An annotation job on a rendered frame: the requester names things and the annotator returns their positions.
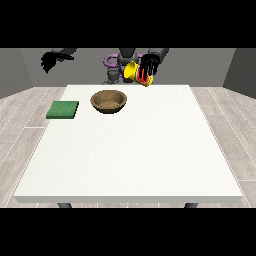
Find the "green square pad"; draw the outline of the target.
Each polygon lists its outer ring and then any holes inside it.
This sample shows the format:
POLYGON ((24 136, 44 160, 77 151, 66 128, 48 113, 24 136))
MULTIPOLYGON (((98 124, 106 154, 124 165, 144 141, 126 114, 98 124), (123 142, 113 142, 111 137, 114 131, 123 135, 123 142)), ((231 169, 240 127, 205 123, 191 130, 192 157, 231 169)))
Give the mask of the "green square pad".
POLYGON ((73 119, 75 117, 78 101, 54 101, 47 114, 47 119, 73 119))

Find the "brown wooden bowl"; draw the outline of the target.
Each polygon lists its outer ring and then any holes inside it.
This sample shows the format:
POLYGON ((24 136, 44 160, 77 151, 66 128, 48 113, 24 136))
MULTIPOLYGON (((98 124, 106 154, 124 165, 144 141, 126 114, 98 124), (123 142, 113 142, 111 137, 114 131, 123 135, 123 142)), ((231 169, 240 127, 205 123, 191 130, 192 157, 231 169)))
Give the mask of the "brown wooden bowl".
POLYGON ((101 90, 91 97, 90 102, 100 113, 115 114, 125 106, 127 96, 118 90, 101 90))

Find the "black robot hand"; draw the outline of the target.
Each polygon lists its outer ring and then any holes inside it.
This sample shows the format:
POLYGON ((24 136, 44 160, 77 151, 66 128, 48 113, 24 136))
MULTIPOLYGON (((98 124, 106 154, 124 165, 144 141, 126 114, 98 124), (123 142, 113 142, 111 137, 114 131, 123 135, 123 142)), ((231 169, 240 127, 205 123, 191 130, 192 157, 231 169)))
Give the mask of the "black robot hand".
POLYGON ((147 76, 155 75, 160 64, 160 57, 155 54, 145 54, 141 58, 139 78, 146 79, 147 76))
POLYGON ((74 57, 59 53, 59 52, 46 52, 41 58, 41 66, 45 73, 48 73, 55 65, 58 60, 73 60, 74 57))

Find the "yellow cup with melon print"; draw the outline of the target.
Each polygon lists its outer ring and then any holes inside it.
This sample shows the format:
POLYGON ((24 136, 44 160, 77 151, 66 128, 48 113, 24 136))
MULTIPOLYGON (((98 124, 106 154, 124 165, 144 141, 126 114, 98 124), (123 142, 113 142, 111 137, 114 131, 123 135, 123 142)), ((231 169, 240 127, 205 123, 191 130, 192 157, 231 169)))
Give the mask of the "yellow cup with melon print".
POLYGON ((124 77, 145 87, 153 83, 154 77, 140 71, 140 65, 134 61, 129 62, 124 69, 124 77))

